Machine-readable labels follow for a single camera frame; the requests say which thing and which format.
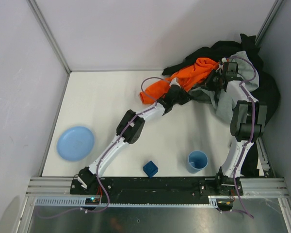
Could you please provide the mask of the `orange cloth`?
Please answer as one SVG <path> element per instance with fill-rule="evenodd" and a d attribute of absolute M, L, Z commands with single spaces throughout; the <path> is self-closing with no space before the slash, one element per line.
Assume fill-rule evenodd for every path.
<path fill-rule="evenodd" d="M 180 86 L 188 92 L 195 84 L 201 83 L 210 72 L 219 67 L 219 63 L 210 58 L 197 58 L 196 61 L 185 68 L 174 72 L 170 77 L 165 78 L 172 81 L 177 78 Z M 153 104 L 155 100 L 166 94 L 169 90 L 169 83 L 164 80 L 157 81 L 139 93 L 142 104 Z"/>

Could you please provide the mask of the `black cloth pile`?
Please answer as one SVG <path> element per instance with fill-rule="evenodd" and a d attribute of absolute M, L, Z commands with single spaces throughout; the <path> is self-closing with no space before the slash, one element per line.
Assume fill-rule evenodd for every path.
<path fill-rule="evenodd" d="M 197 58 L 206 57 L 216 62 L 222 58 L 233 57 L 238 63 L 238 77 L 247 79 L 246 88 L 250 93 L 267 105 L 266 122 L 269 122 L 278 108 L 280 93 L 274 78 L 263 70 L 264 62 L 259 56 L 260 48 L 255 44 L 255 36 L 241 34 L 241 42 L 218 41 L 211 47 L 201 47 L 188 55 L 182 63 L 167 67 L 163 70 L 163 76 L 171 76 L 186 66 L 192 65 Z M 230 124 L 235 103 L 225 92 L 219 94 L 203 90 L 201 88 L 190 91 L 193 100 L 200 103 L 211 104 L 216 115 L 225 123 Z"/>

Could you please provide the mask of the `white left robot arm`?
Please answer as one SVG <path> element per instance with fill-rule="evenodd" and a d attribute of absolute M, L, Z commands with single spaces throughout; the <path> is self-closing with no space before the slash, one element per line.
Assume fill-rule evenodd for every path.
<path fill-rule="evenodd" d="M 147 121 L 160 118 L 169 113 L 174 105 L 184 105 L 192 99 L 189 93 L 176 83 L 169 84 L 167 93 L 158 99 L 146 94 L 145 91 L 142 93 L 154 100 L 154 103 L 139 112 L 131 109 L 126 111 L 108 147 L 94 162 L 79 171 L 77 180 L 82 188 L 90 189 L 120 151 L 139 139 Z"/>

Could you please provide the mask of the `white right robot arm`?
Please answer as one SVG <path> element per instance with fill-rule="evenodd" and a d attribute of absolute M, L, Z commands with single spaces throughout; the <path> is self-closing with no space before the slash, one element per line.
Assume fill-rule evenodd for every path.
<path fill-rule="evenodd" d="M 215 175 L 214 181 L 206 182 L 213 188 L 211 194 L 228 195 L 230 191 L 242 188 L 241 168 L 248 151 L 254 142 L 262 136 L 265 128 L 267 105 L 254 98 L 245 86 L 245 82 L 236 77 L 236 73 L 212 70 L 205 79 L 205 87 L 210 91 L 224 90 L 236 103 L 230 124 L 233 136 L 231 147 L 223 165 Z"/>

